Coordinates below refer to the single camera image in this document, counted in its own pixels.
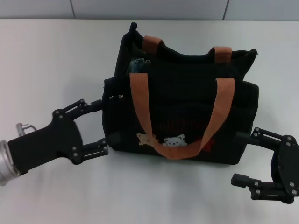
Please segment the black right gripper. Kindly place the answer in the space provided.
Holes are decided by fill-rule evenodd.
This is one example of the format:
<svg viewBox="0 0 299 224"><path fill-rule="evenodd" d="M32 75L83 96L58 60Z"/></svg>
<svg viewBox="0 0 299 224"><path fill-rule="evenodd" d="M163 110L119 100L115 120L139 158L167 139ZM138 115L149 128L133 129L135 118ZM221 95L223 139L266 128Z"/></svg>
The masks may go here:
<svg viewBox="0 0 299 224"><path fill-rule="evenodd" d="M299 145L295 138L255 127L252 134L237 132L235 143L274 150L271 160L273 182L234 174L231 184L241 188L248 187L252 200L293 203L295 197L299 196Z"/></svg>

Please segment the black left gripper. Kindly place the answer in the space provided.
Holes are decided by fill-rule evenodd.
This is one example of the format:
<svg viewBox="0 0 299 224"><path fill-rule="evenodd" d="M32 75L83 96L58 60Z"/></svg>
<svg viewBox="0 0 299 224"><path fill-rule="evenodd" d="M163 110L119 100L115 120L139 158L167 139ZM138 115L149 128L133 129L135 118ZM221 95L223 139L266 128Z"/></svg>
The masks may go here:
<svg viewBox="0 0 299 224"><path fill-rule="evenodd" d="M63 157L78 165L86 160L108 155L105 138L82 145L82 138L73 121L85 114L102 110L102 100L90 104L84 99L53 112L49 125L10 140L9 150L14 166L21 175L49 161Z"/></svg>

